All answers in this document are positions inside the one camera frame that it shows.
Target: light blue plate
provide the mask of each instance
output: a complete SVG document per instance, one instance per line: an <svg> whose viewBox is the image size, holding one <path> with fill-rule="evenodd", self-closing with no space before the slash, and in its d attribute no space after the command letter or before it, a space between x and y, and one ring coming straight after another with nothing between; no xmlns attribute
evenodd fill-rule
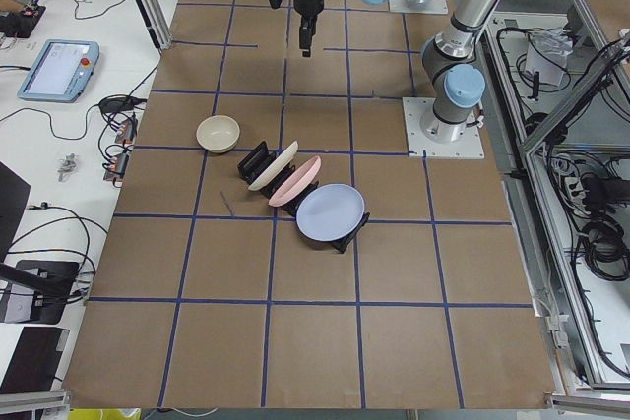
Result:
<svg viewBox="0 0 630 420"><path fill-rule="evenodd" d="M348 235L363 218L361 194L346 184L328 184L311 192L297 208L297 227L312 240Z"/></svg>

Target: pink plate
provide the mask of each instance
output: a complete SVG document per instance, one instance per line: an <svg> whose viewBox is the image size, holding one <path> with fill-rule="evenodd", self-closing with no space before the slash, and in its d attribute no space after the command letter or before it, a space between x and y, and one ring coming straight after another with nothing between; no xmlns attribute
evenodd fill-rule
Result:
<svg viewBox="0 0 630 420"><path fill-rule="evenodd" d="M322 166L322 158L313 156L304 164L299 166L288 179L286 179L276 192L269 199L269 205L280 207L295 199L297 195L306 189Z"/></svg>

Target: tablet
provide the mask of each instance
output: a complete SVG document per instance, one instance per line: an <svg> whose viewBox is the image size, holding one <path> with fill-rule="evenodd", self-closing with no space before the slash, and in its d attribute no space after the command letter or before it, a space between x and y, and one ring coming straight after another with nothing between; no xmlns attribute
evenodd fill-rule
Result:
<svg viewBox="0 0 630 420"><path fill-rule="evenodd" d="M98 60L93 41L49 39L25 78L18 98L73 102L86 88Z"/></svg>

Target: white cable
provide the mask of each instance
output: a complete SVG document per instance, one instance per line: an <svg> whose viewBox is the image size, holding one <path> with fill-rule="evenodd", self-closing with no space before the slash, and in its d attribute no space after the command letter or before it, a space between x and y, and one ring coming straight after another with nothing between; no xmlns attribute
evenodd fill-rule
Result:
<svg viewBox="0 0 630 420"><path fill-rule="evenodd" d="M174 411L181 413L182 415L185 415L187 417L206 417L208 415L212 415L213 413L215 413L217 410L219 410L218 408L213 408L212 410L210 410L209 412L205 412L205 413L198 413L198 414L193 414L193 413L186 413L183 412L181 410L177 410L176 408L173 408Z"/></svg>

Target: white plate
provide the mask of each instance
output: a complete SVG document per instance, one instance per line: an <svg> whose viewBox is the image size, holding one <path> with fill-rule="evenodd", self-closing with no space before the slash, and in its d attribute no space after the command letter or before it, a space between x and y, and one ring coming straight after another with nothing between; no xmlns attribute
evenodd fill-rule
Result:
<svg viewBox="0 0 630 420"><path fill-rule="evenodd" d="M295 154L297 153L297 142L291 143L283 153L272 162L263 173L252 182L247 189L250 191L260 191L267 184L285 169L290 163Z"/></svg>
<svg viewBox="0 0 630 420"><path fill-rule="evenodd" d="M348 235L363 218L365 201L346 184L328 184L311 192L297 208L297 227L312 240Z"/></svg>

